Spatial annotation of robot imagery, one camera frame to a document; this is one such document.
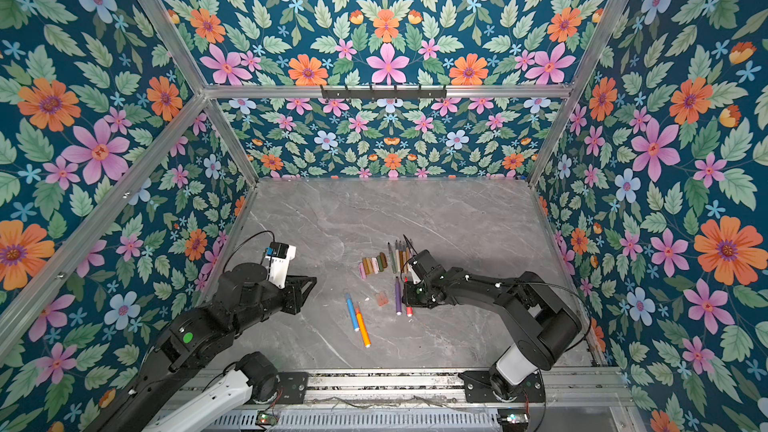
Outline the red marker pen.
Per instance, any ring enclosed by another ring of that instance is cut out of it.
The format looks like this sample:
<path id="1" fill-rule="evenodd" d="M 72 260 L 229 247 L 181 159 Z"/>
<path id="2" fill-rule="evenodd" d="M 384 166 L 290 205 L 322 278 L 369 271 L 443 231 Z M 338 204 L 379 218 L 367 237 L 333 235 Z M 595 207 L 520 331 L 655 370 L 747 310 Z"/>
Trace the red marker pen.
<path id="1" fill-rule="evenodd" d="M 405 305 L 406 305 L 406 315 L 407 315 L 408 318 L 411 318 L 414 315 L 413 308 L 411 307 L 410 303 L 406 300 L 407 299 L 406 292 L 407 292 L 407 285 L 408 285 L 408 283 L 409 283 L 409 279 L 407 277 L 404 278 L 403 279 L 403 286 L 404 286 L 403 299 L 405 300 Z"/>

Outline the ochre brown marker pen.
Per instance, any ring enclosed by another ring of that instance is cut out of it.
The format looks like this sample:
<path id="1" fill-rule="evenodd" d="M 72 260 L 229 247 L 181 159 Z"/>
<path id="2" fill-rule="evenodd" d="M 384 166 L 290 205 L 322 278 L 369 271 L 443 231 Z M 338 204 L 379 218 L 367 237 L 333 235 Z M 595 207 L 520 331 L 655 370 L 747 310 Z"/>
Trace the ochre brown marker pen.
<path id="1" fill-rule="evenodd" d="M 404 255 L 404 270 L 405 270 L 405 273 L 406 274 L 410 274 L 410 272 L 411 272 L 410 264 L 409 264 L 410 248 L 409 248 L 407 240 L 405 240 L 405 239 L 404 239 L 404 242 L 403 242 L 403 255 Z"/>

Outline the dark green brown marker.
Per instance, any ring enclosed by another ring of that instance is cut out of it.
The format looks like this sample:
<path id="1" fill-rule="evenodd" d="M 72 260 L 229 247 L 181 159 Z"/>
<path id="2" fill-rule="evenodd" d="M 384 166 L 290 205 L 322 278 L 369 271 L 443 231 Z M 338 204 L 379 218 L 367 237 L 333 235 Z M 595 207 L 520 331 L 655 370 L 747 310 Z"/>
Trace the dark green brown marker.
<path id="1" fill-rule="evenodd" d="M 396 258 L 396 254 L 395 254 L 395 249 L 392 243 L 390 242 L 387 243 L 387 247 L 388 247 L 388 253 L 389 253 L 392 272 L 395 276 L 397 276 L 399 274 L 399 268 L 398 268 L 398 261 Z"/>

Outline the light pink marker pen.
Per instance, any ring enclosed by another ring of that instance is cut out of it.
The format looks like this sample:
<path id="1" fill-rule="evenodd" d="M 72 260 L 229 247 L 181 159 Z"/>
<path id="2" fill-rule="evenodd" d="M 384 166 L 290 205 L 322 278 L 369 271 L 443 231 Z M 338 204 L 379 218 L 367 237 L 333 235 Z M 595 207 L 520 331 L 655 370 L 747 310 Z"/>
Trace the light pink marker pen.
<path id="1" fill-rule="evenodd" d="M 395 257 L 396 257 L 398 274 L 402 274 L 403 262 L 402 262 L 401 244 L 399 240 L 396 240 L 394 248 L 395 248 Z"/>

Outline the blue marker pen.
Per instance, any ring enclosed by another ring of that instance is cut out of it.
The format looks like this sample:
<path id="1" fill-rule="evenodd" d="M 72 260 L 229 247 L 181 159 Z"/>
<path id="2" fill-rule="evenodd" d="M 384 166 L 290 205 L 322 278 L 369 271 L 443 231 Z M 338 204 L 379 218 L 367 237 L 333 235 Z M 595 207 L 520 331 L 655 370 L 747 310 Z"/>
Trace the blue marker pen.
<path id="1" fill-rule="evenodd" d="M 359 325 L 359 321 L 358 321 L 358 318 L 357 318 L 357 312 L 356 312 L 356 309 L 355 309 L 355 303 L 354 303 L 354 301 L 353 301 L 353 299 L 351 297 L 351 294 L 349 292 L 345 293 L 345 302 L 346 302 L 346 306 L 347 306 L 347 310 L 348 310 L 348 313 L 349 313 L 349 316 L 350 316 L 350 320 L 351 320 L 351 324 L 352 324 L 353 330 L 355 332 L 359 332 L 360 331 L 360 325 Z"/>

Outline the ochre pen cap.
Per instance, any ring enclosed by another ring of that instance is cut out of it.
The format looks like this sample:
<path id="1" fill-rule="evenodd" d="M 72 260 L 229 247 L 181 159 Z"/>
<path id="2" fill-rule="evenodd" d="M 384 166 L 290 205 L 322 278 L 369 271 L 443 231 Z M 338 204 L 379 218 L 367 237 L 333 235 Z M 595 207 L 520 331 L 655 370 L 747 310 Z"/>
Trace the ochre pen cap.
<path id="1" fill-rule="evenodd" d="M 362 259 L 362 263 L 363 263 L 365 274 L 367 276 L 372 275 L 373 274 L 373 269 L 372 269 L 372 264 L 371 264 L 370 259 L 368 257 L 364 257 Z"/>

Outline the orange marker pen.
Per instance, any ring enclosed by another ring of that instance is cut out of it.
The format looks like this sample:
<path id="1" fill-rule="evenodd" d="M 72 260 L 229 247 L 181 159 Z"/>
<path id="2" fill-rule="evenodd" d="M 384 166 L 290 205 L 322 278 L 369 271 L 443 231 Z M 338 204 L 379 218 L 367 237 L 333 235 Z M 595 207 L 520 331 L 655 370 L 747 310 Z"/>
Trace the orange marker pen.
<path id="1" fill-rule="evenodd" d="M 355 302 L 353 304 L 353 309 L 354 309 L 354 312 L 355 312 L 355 317 L 356 317 L 356 320 L 357 320 L 357 323 L 358 323 L 358 328 L 359 328 L 359 332 L 361 334 L 363 345 L 364 345 L 365 348 L 370 348 L 371 347 L 371 339 L 370 339 L 370 336 L 369 336 L 369 332 L 367 330 L 367 326 L 366 326 L 365 321 L 364 321 L 364 317 L 362 315 L 362 311 L 361 311 L 360 306 L 359 306 L 359 304 L 357 302 Z"/>

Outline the purple marker pen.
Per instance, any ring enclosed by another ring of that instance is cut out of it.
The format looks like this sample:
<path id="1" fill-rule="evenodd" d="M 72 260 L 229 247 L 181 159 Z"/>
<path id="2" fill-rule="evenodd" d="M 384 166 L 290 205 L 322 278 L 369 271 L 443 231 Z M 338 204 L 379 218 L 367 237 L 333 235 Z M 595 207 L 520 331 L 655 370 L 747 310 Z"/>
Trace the purple marker pen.
<path id="1" fill-rule="evenodd" d="M 395 310 L 398 316 L 403 314 L 402 302 L 402 283 L 398 277 L 395 278 Z"/>

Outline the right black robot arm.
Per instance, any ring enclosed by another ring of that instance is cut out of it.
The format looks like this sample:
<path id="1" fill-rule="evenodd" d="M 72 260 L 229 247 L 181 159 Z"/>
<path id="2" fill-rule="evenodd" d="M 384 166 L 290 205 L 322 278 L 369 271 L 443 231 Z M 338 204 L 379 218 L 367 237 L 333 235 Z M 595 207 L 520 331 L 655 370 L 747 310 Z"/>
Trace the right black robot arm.
<path id="1" fill-rule="evenodd" d="M 556 286 L 532 271 L 502 279 L 460 267 L 446 269 L 428 250 L 407 264 L 418 281 L 405 285 L 405 305 L 474 306 L 501 318 L 512 344 L 490 367 L 487 385 L 503 400 L 510 399 L 535 372 L 552 369 L 582 331 L 580 318 L 558 295 Z"/>

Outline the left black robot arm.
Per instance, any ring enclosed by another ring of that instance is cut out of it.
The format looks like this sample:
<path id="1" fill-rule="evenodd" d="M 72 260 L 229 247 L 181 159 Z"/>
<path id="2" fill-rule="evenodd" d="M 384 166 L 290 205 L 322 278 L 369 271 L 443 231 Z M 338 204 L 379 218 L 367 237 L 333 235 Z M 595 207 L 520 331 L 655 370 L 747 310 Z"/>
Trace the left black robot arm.
<path id="1" fill-rule="evenodd" d="M 277 312 L 301 311 L 317 279 L 289 275 L 280 288 L 258 263 L 242 263 L 222 274 L 210 302 L 190 309 L 158 336 L 137 375 L 86 429 L 140 431 L 176 394 L 236 338 Z"/>

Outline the black hook bar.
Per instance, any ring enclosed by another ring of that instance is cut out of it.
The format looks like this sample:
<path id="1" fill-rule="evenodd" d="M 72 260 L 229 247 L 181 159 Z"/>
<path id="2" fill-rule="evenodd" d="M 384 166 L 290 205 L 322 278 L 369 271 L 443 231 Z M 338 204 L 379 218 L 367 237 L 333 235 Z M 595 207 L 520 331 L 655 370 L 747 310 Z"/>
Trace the black hook bar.
<path id="1" fill-rule="evenodd" d="M 326 100 L 443 100 L 448 98 L 443 86 L 321 86 Z"/>

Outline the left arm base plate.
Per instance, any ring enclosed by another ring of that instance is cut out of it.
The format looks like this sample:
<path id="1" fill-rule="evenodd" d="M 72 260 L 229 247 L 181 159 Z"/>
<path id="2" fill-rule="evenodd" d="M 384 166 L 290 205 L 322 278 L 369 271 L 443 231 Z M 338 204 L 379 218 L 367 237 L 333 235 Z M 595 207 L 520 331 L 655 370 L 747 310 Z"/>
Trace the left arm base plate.
<path id="1" fill-rule="evenodd" d="M 307 372 L 272 374 L 254 387 L 251 402 L 259 405 L 303 404 L 308 391 L 308 382 Z"/>

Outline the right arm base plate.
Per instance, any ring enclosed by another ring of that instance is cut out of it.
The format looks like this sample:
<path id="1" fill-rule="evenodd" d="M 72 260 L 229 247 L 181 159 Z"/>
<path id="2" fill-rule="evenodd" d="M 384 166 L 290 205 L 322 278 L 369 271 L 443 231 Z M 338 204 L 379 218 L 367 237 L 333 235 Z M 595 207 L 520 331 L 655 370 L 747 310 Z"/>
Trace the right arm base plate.
<path id="1" fill-rule="evenodd" d="M 458 374 L 463 382 L 465 400 L 468 403 L 528 402 L 544 403 L 545 386 L 541 373 L 536 370 L 520 384 L 513 385 L 499 374 L 489 371 L 465 370 Z"/>

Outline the aluminium front rail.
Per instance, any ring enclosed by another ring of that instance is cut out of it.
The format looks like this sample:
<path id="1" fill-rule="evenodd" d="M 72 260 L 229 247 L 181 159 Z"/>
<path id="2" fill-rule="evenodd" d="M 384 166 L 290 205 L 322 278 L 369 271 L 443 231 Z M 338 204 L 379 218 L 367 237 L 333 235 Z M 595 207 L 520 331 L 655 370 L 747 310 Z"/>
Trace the aluminium front rail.
<path id="1" fill-rule="evenodd" d="M 531 406 L 613 407 L 632 405 L 629 388 L 615 367 L 556 367 L 540 372 L 545 386 L 544 403 L 468 403 L 458 374 L 484 368 L 314 369 L 308 391 L 299 405 L 405 405 L 410 403 L 472 407 L 520 403 Z"/>

